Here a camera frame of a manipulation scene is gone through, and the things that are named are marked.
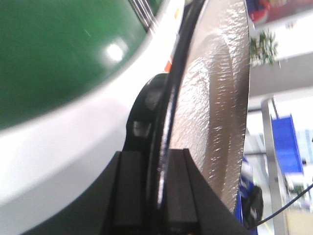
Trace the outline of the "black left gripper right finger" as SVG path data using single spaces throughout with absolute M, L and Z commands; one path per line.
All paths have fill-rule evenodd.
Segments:
M 247 235 L 215 194 L 188 149 L 171 149 L 166 178 L 167 235 Z

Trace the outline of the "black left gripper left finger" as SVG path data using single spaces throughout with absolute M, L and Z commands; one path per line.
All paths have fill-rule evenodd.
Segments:
M 104 179 L 97 178 L 86 190 L 85 235 L 144 235 L 145 163 L 140 151 L 121 151 L 107 167 Z

